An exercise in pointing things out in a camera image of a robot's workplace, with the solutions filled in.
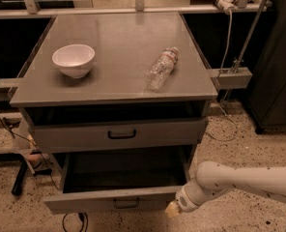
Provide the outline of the white and yellow gripper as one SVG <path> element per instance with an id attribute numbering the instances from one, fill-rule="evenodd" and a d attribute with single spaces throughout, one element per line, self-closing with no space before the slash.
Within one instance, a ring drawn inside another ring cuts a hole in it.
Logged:
<path id="1" fill-rule="evenodd" d="M 191 213 L 211 199 L 211 192 L 198 185 L 195 179 L 191 179 L 183 185 L 175 194 L 165 209 L 169 218 L 176 217 L 181 213 Z"/>

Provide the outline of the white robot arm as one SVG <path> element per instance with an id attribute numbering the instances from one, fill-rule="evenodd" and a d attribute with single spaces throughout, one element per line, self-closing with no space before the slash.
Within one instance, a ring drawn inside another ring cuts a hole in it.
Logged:
<path id="1" fill-rule="evenodd" d="M 169 218 L 191 213 L 232 189 L 286 203 L 286 166 L 235 168 L 204 161 L 198 165 L 195 177 L 178 189 L 165 213 Z"/>

